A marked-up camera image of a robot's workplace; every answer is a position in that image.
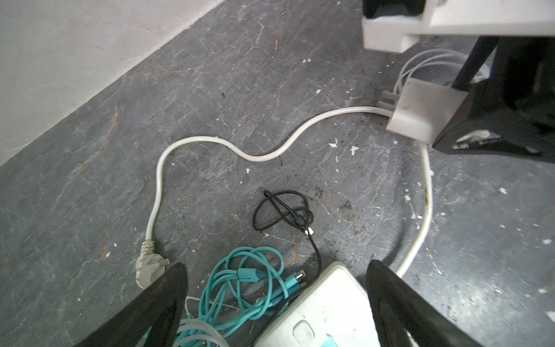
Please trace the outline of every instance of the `teal cable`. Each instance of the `teal cable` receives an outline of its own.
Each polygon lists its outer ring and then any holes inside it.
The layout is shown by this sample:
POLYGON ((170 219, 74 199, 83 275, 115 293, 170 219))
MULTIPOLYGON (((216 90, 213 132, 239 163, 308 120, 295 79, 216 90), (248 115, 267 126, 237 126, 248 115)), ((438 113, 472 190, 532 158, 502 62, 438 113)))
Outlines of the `teal cable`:
MULTIPOLYGON (((287 299, 290 295, 290 288, 293 287, 293 283, 297 284, 296 281, 287 280, 287 285, 285 280, 281 277, 285 269, 285 261, 283 255, 272 247, 238 247, 232 250, 228 256, 220 260, 210 273, 208 280, 206 281, 206 286, 204 287, 203 293, 200 296, 199 309, 196 320, 208 323, 215 328, 224 338, 229 337, 237 329, 239 329, 246 321, 256 320, 263 315, 272 315, 273 313, 268 312, 268 309, 274 304, 272 299, 282 295, 283 299, 287 299), (275 269, 266 256, 264 252, 270 252, 277 255, 280 261, 279 269, 275 269), (231 261, 236 257, 242 257, 239 262, 237 270, 230 269, 231 261), (259 300, 255 304, 250 304, 248 301, 241 297, 241 281, 238 277, 238 270, 244 269, 244 265, 247 260, 256 260, 262 266, 266 268, 268 276, 268 293, 263 300, 259 300), (279 286, 274 289, 273 280, 277 280, 279 286), (210 297, 216 292, 212 303, 210 303, 210 297), (224 306, 224 300, 230 292, 233 297, 238 302, 240 314, 232 319, 220 322, 216 324, 220 316, 221 310, 224 306)), ((190 329, 182 331, 176 338, 175 343, 180 344, 184 347, 199 347, 203 341, 207 342, 207 346, 211 346, 210 340, 206 340, 202 331, 190 329)))

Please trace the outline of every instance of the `teal usb cable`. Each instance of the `teal usb cable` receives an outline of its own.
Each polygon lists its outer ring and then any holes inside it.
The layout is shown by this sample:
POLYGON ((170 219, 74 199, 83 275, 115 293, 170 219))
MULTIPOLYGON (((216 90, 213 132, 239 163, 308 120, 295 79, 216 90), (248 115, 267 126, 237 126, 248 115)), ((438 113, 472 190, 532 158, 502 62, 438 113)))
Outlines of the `teal usb cable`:
MULTIPOLYGON (((256 320, 263 315, 275 314, 271 308, 277 306, 280 302, 287 299, 291 294, 301 290, 306 285, 302 282, 305 276, 304 271, 294 273, 283 279, 281 277, 285 268, 285 261, 281 253, 272 247, 238 247, 231 251, 228 256, 222 259, 214 267, 203 293, 200 297, 199 309, 196 319, 190 315, 187 319, 182 320, 174 346, 199 347, 203 339, 202 336, 210 335, 207 330, 200 330, 201 324, 209 324, 222 338, 227 338, 239 329, 246 321, 256 320), (275 269, 264 253, 274 253, 279 258, 279 269, 275 269), (242 257, 237 270, 229 268, 232 259, 242 257), (265 269, 244 268, 247 260, 256 260, 265 269), (241 283, 256 283, 262 280, 268 280, 268 293, 255 304, 243 299, 241 296, 241 283), (277 281, 277 288, 274 287, 274 281, 277 281), (224 300, 228 293, 231 293, 238 302, 239 315, 228 321, 218 321, 224 300), (198 340, 192 340, 193 336, 199 337, 198 340)), ((210 339, 206 340, 207 346, 211 346, 210 339)))

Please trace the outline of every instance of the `gray marble floor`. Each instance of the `gray marble floor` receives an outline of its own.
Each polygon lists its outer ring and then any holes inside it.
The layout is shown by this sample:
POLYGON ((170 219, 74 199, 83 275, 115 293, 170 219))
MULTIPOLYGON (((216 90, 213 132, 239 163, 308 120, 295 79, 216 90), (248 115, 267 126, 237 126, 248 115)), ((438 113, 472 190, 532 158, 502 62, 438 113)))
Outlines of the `gray marble floor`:
MULTIPOLYGON (((0 167, 0 345, 72 345, 139 293, 134 261, 170 143, 217 135, 267 153, 313 115, 375 104, 415 52, 473 44, 425 37, 402 55, 369 52, 360 18, 358 1, 228 0, 0 167)), ((265 163, 216 144, 177 149, 158 252, 186 264, 191 296, 240 245, 276 247, 310 275, 312 249, 296 231, 250 226, 262 189, 288 188, 310 197, 324 266, 340 260, 362 279, 370 259, 406 251, 412 210, 422 214, 417 150, 385 124, 329 119, 265 163)), ((486 346, 552 345, 555 166, 438 152, 431 162, 432 228, 406 281, 486 346)), ((261 323, 231 344, 247 345, 261 323)))

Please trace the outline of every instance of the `black object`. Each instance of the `black object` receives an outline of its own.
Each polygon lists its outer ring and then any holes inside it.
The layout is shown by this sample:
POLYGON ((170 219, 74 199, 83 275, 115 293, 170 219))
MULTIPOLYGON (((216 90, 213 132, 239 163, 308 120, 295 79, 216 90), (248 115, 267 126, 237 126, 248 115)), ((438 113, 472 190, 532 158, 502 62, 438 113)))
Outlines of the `black object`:
POLYGON ((468 55, 468 59, 466 59, 451 88, 464 90, 465 92, 470 90, 470 81, 476 76, 478 70, 480 70, 491 52, 493 52, 497 46, 498 39, 497 36, 478 37, 476 44, 468 55))
MULTIPOLYGON (((316 261, 318 263, 318 268, 317 268, 317 272, 316 272, 316 278, 318 278, 318 276, 320 276, 320 273, 322 272, 322 258, 320 257, 320 252, 318 251, 318 247, 316 247, 316 244, 314 243, 314 240, 312 239, 312 235, 310 235, 309 233, 305 233, 305 231, 308 230, 309 226, 312 225, 312 223, 314 222, 314 215, 312 214, 312 211, 309 209, 308 199, 303 194, 301 194, 299 192, 296 192, 294 190, 282 190, 282 191, 277 192, 277 193, 272 193, 269 190, 264 190, 263 193, 264 193, 265 198, 258 204, 258 206, 256 207, 256 209, 254 210, 254 213, 253 213, 253 229, 256 230, 257 232, 261 232, 261 231, 266 230, 267 228, 275 225, 280 220, 284 220, 287 224, 289 224, 293 228, 300 230, 303 235, 308 236, 310 244, 314 248, 314 254, 316 255, 316 261), (283 194, 294 194, 294 195, 300 196, 302 198, 302 206, 298 206, 298 207, 294 207, 294 208, 291 208, 291 207, 287 206, 287 204, 285 204, 283 201, 281 201, 278 198, 278 196, 283 195, 283 194), (273 221, 271 221, 267 225, 264 225, 262 227, 257 227, 256 226, 256 215, 257 215, 258 211, 260 210, 260 208, 262 207, 262 205, 264 205, 264 203, 267 202, 267 201, 269 201, 272 204, 274 209, 279 214, 279 217, 277 217, 276 219, 274 219, 273 221), (278 207, 278 205, 276 203, 283 206, 285 208, 286 212, 282 212, 281 209, 278 207)), ((285 305, 286 303, 288 303, 291 300, 292 299, 286 300, 282 304, 285 305)))
POLYGON ((129 305, 75 347, 171 347, 185 306, 188 280, 182 263, 174 264, 129 305))
POLYGON ((453 87, 470 92, 434 148, 555 162, 555 38, 482 37, 453 87), (490 78, 470 86, 496 41, 490 78))
POLYGON ((362 0, 362 13, 366 18, 382 16, 414 17, 424 11, 426 0, 362 0))
POLYGON ((407 331, 418 346, 481 346, 445 319, 381 261, 370 261, 366 285, 381 347, 412 346, 407 331))

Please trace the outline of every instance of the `white cable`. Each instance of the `white cable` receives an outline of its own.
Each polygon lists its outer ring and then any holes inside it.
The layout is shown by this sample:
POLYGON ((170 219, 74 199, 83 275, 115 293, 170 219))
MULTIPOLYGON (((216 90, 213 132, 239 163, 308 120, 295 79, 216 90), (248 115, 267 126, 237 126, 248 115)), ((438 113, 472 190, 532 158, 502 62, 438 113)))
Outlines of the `white cable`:
MULTIPOLYGON (((177 333, 181 333, 182 331, 186 331, 186 330, 191 330, 191 329, 198 329, 198 330, 202 330, 208 334, 210 334, 211 336, 221 339, 222 341, 225 341, 224 337, 210 324, 208 324, 207 322, 200 320, 200 319, 194 319, 194 318, 185 318, 182 319, 179 324, 185 324, 183 326, 180 326, 177 329, 177 333)), ((225 345, 219 344, 220 347, 229 347, 228 344, 226 343, 225 345)))
POLYGON ((426 238, 428 230, 430 229, 430 223, 432 222, 433 199, 432 175, 430 172, 430 156, 428 155, 428 148, 426 147, 425 143, 418 142, 418 148, 420 150, 420 166, 422 168, 422 177, 424 179, 424 186, 426 189, 424 218, 422 220, 422 226, 420 227, 420 231, 418 232, 416 239, 412 242, 412 245, 408 250, 407 255, 405 255, 405 257, 403 258, 401 265, 399 265, 399 268, 397 268, 397 270, 395 271, 395 273, 399 277, 403 277, 408 268, 411 266, 416 253, 418 253, 418 250, 420 250, 422 243, 424 243, 424 239, 426 238))
MULTIPOLYGON (((395 85, 393 87, 393 92, 395 94, 400 94, 402 91, 402 87, 403 87, 403 78, 405 76, 408 75, 408 77, 411 77, 413 72, 424 67, 424 66, 430 66, 430 65, 448 65, 448 66, 455 66, 455 67, 462 67, 462 65, 455 65, 456 63, 452 63, 452 62, 446 62, 446 61, 440 61, 440 62, 436 62, 434 64, 429 63, 432 60, 435 59, 439 59, 439 58, 461 58, 461 59, 467 59, 468 55, 458 52, 458 51, 454 51, 452 49, 444 49, 444 48, 435 48, 435 49, 429 49, 427 51, 423 51, 420 52, 418 54, 415 54, 412 58, 410 58, 409 60, 407 60, 407 62, 403 65, 403 67, 401 68, 401 70, 399 71, 399 76, 397 78, 397 81, 395 82, 395 85), (433 56, 431 58, 426 59, 425 61, 421 62, 420 64, 418 64, 417 66, 409 69, 408 71, 405 72, 405 69, 408 67, 408 65, 414 61, 416 58, 425 55, 427 53, 432 53, 432 52, 440 52, 440 53, 444 53, 444 54, 439 54, 436 56, 433 56)), ((480 76, 477 76, 474 78, 474 81, 477 82, 480 79, 484 79, 489 77, 490 75, 490 69, 487 67, 487 65, 482 65, 479 69, 479 73, 480 76)))
POLYGON ((237 148, 237 146, 235 146, 233 143, 227 140, 223 140, 212 136, 192 136, 192 137, 187 137, 177 142, 174 142, 169 147, 167 147, 167 149, 162 153, 162 155, 160 156, 160 159, 158 160, 158 165, 156 166, 156 197, 154 199, 154 206, 152 207, 152 211, 150 212, 150 217, 148 219, 145 241, 146 242, 152 241, 154 221, 156 220, 156 215, 158 214, 158 210, 160 209, 160 203, 162 202, 162 171, 164 168, 164 162, 168 157, 168 155, 175 148, 192 142, 214 142, 228 147, 233 152, 235 152, 238 156, 250 162, 265 162, 282 155, 293 144, 293 142, 297 140, 299 135, 302 134, 305 130, 308 129, 308 127, 310 127, 314 123, 317 123, 329 117, 333 117, 335 115, 346 114, 346 113, 357 113, 357 112, 376 113, 376 114, 384 115, 386 117, 391 117, 391 115, 393 114, 389 110, 379 108, 379 107, 371 107, 371 106, 344 107, 344 108, 338 108, 331 111, 327 111, 307 120, 293 133, 293 135, 289 137, 289 139, 280 148, 278 148, 277 150, 271 153, 264 154, 264 155, 246 154, 245 152, 237 148))
MULTIPOLYGON (((187 138, 184 138, 182 140, 179 140, 179 141, 171 144, 160 156, 160 159, 158 160, 158 165, 156 167, 156 197, 154 199, 154 206, 152 208, 152 212, 150 213, 150 218, 148 220, 147 232, 146 232, 146 241, 149 242, 149 241, 152 240, 154 221, 156 220, 158 210, 160 209, 160 202, 162 200, 162 186, 163 186, 162 185, 162 175, 163 175, 164 162, 165 162, 166 158, 168 157, 168 155, 175 148, 177 148, 179 146, 182 146, 184 144, 192 143, 192 142, 213 142, 213 143, 219 143, 219 144, 222 144, 222 145, 228 147, 229 149, 231 149, 233 152, 235 152, 237 155, 239 155, 240 157, 242 157, 245 160, 249 160, 251 162, 265 162, 265 161, 268 161, 268 160, 272 160, 272 159, 280 156, 281 154, 283 154, 293 144, 293 142, 295 140, 297 140, 297 138, 300 136, 300 134, 303 133, 305 130, 307 130, 308 127, 310 127, 311 125, 313 125, 313 124, 315 124, 315 123, 317 123, 317 122, 319 122, 323 119, 333 117, 335 115, 346 114, 346 113, 357 113, 357 112, 375 113, 375 114, 384 115, 386 117, 391 117, 391 115, 392 115, 392 112, 389 111, 389 110, 385 110, 385 109, 378 108, 378 107, 371 107, 371 106, 345 107, 345 108, 339 108, 339 109, 327 111, 327 112, 324 112, 322 114, 319 114, 319 115, 307 120, 289 137, 289 139, 280 148, 278 148, 277 150, 275 150, 271 153, 264 154, 264 155, 249 155, 249 154, 246 154, 245 152, 240 150, 237 146, 233 145, 233 143, 231 143, 227 140, 224 140, 224 139, 220 139, 220 138, 217 138, 217 137, 211 137, 211 136, 187 137, 187 138)), ((428 151, 427 151, 426 145, 423 144, 423 143, 419 143, 418 146, 420 147, 422 174, 423 174, 423 177, 424 177, 424 184, 425 184, 425 188, 426 188, 425 212, 424 212, 424 217, 423 217, 423 221, 422 221, 422 227, 420 228, 420 231, 418 232, 418 236, 416 237, 415 241, 413 242, 413 244, 412 244, 410 250, 408 251, 407 255, 403 259, 401 265, 396 270, 396 274, 399 277, 402 277, 405 274, 405 272, 407 271, 407 269, 411 265, 412 261, 414 260, 414 257, 416 256, 416 253, 418 252, 418 250, 420 249, 420 246, 422 245, 422 243, 424 242, 424 239, 426 238, 426 234, 428 233, 428 230, 430 228, 430 222, 431 222, 431 219, 432 219, 433 200, 432 200, 432 180, 431 180, 431 175, 430 175, 430 158, 428 156, 428 151)))
POLYGON ((225 340, 220 341, 220 339, 215 338, 211 335, 201 335, 201 334, 187 336, 183 340, 179 340, 176 343, 174 343, 173 347, 179 347, 181 345, 186 344, 187 342, 197 341, 197 340, 210 341, 210 342, 213 342, 215 344, 218 344, 221 347, 229 347, 229 344, 227 344, 227 342, 225 340))

